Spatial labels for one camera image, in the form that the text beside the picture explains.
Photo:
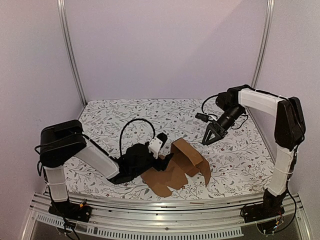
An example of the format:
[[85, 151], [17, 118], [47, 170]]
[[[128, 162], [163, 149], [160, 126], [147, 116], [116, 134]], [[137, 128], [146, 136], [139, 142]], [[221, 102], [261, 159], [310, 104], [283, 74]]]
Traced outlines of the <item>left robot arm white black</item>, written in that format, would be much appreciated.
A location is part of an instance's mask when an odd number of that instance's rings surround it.
[[167, 169], [173, 154], [160, 157], [167, 139], [165, 133], [154, 134], [151, 141], [136, 143], [115, 158], [85, 135], [81, 122], [75, 119], [45, 127], [40, 133], [40, 145], [34, 150], [39, 154], [55, 209], [63, 217], [70, 217], [75, 210], [68, 201], [65, 162], [73, 157], [78, 158], [112, 184], [124, 184], [151, 168], [158, 172]]

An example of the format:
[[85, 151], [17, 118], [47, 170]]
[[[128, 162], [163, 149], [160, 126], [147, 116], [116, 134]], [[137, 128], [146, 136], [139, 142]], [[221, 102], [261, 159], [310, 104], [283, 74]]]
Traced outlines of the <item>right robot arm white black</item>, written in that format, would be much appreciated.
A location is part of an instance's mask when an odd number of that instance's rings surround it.
[[229, 133], [236, 120], [254, 109], [273, 117], [273, 137], [276, 156], [273, 173], [266, 193], [274, 198], [288, 190], [288, 182], [294, 172], [298, 150], [305, 140], [306, 124], [301, 101], [298, 97], [285, 97], [255, 89], [247, 84], [230, 87], [215, 95], [215, 105], [222, 110], [219, 117], [197, 113], [195, 117], [207, 127], [202, 145], [214, 144]]

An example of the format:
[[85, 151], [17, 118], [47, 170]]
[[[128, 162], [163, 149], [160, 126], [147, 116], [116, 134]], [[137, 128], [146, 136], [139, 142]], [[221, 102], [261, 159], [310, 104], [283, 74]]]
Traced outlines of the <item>brown cardboard box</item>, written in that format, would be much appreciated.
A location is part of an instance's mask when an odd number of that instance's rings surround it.
[[173, 157], [166, 170], [150, 168], [140, 176], [157, 196], [166, 198], [172, 195], [171, 189], [179, 190], [188, 184], [187, 176], [194, 177], [200, 173], [207, 186], [211, 178], [209, 162], [190, 143], [179, 138], [171, 144]]

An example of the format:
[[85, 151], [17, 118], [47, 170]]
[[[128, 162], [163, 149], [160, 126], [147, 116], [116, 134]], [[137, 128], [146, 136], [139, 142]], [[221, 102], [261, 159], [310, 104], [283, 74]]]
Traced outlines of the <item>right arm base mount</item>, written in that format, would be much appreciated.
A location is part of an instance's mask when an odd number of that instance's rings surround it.
[[285, 213], [283, 208], [283, 196], [263, 195], [262, 203], [247, 205], [245, 204], [240, 210], [240, 216], [245, 223], [260, 221], [273, 218]]

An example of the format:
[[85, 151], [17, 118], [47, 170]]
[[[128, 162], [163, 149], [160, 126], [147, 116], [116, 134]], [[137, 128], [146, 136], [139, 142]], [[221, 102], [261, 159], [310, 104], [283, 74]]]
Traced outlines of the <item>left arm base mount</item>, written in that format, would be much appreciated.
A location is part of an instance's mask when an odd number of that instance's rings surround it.
[[91, 218], [92, 207], [87, 205], [87, 199], [83, 199], [80, 203], [70, 202], [69, 199], [62, 202], [51, 200], [48, 212], [62, 218], [88, 223]]

